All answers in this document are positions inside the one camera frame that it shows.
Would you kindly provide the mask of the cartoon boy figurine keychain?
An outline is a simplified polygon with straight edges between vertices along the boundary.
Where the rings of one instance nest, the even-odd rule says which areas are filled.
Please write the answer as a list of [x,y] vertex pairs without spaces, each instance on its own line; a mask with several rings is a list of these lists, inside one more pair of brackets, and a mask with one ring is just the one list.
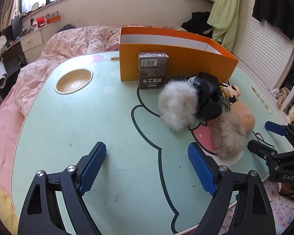
[[240,88],[236,85],[222,86],[222,100],[225,105],[231,105],[238,100]]

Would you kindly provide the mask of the black leather pouch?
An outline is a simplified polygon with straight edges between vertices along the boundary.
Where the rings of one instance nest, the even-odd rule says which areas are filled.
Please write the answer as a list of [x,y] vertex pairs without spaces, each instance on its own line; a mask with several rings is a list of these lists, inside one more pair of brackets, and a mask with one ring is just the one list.
[[196,89],[196,118],[213,120],[222,114],[221,89],[218,79],[210,74],[200,72],[198,76],[188,79]]

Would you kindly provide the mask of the brown printed small box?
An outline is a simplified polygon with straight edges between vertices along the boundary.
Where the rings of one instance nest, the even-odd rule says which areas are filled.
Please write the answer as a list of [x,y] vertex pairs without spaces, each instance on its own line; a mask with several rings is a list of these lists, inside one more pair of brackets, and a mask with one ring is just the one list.
[[162,87],[169,56],[165,52],[138,53],[138,87],[141,90]]

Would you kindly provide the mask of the orange tray on desk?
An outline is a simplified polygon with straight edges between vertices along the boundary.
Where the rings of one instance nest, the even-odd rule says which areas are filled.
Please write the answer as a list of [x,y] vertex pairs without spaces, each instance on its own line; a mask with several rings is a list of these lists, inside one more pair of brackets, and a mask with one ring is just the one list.
[[61,20],[61,17],[58,15],[58,16],[54,16],[52,18],[49,18],[47,19],[47,23],[48,24],[51,24],[51,23],[55,23],[55,22],[58,22]]

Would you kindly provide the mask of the white furry pom-pom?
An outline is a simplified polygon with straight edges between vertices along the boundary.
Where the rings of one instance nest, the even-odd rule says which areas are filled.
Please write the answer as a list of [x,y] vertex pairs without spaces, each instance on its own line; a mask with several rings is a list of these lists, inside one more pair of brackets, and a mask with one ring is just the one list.
[[160,118],[174,131],[194,123],[197,105],[197,90],[185,79],[169,80],[159,93]]

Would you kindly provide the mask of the white drawer desk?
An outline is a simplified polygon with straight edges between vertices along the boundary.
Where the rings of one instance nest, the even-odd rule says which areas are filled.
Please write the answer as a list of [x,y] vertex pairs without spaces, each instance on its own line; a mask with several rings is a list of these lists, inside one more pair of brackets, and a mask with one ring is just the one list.
[[33,30],[18,40],[13,41],[12,44],[8,40],[1,53],[0,60],[7,63],[17,59],[19,56],[21,61],[32,63],[41,56],[46,43],[60,30],[60,27],[60,21],[58,21]]

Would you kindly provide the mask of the black computer monitor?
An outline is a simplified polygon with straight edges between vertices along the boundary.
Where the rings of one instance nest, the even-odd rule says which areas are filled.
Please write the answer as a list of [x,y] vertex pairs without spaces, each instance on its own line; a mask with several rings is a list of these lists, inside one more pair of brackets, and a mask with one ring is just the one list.
[[11,20],[11,28],[13,32],[14,40],[17,37],[20,37],[23,31],[22,20],[20,17],[16,16],[13,20]]

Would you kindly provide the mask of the pile of black clothes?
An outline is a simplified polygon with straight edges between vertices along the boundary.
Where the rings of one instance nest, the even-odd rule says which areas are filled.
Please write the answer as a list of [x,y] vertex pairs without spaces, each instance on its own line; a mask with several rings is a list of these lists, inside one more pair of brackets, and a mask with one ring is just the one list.
[[192,12],[192,18],[181,27],[190,33],[212,38],[213,27],[207,23],[210,12]]

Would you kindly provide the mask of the orange cardboard box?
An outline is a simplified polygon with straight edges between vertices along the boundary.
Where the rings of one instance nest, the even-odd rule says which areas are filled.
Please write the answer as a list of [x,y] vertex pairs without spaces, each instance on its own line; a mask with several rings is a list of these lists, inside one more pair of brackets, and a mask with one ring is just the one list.
[[122,27],[119,38],[120,80],[138,79],[139,52],[165,52],[166,77],[205,72],[220,83],[230,79],[238,59],[214,40],[194,33],[148,27]]

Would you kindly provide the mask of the tan plush cushion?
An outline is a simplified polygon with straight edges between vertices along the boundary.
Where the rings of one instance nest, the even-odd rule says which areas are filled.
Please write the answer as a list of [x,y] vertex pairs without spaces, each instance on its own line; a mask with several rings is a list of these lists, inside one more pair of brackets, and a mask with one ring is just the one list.
[[229,112],[238,117],[240,124],[245,128],[246,132],[250,132],[254,129],[255,117],[245,103],[236,101],[229,107]]

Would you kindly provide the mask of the rolled white paper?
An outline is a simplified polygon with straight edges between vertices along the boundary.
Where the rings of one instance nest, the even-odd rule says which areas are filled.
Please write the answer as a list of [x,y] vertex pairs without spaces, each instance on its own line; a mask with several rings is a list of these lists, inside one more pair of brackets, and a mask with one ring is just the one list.
[[8,74],[3,61],[0,61],[0,89],[6,85]]

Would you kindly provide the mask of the red object on desk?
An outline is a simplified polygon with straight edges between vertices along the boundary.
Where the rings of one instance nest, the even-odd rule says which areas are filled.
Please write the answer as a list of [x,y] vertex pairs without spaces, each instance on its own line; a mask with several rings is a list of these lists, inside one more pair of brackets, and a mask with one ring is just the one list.
[[38,28],[41,28],[41,27],[44,27],[48,24],[48,20],[46,17],[38,17],[36,18],[36,23],[37,23],[37,27]]

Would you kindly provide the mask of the green hanging garment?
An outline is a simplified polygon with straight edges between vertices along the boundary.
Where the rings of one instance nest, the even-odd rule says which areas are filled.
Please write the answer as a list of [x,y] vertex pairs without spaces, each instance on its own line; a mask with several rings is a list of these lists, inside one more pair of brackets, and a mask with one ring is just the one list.
[[232,50],[238,25],[240,0],[212,0],[207,23],[213,27],[212,39],[229,52]]

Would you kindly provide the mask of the brown furry pom-pom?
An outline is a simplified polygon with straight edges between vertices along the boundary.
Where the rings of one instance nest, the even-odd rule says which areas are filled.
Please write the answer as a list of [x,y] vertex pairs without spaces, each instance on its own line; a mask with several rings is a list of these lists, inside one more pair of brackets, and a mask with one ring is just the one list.
[[235,114],[226,112],[211,121],[211,141],[215,154],[222,160],[237,156],[245,147],[246,130]]

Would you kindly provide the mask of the pink floral duvet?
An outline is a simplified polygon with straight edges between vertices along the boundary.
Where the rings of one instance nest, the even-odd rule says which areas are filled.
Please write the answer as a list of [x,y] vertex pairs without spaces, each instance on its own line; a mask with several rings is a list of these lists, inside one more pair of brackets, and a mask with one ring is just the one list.
[[54,34],[40,57],[20,70],[14,85],[15,104],[27,116],[37,94],[52,71],[64,61],[81,55],[117,50],[120,27],[88,26]]

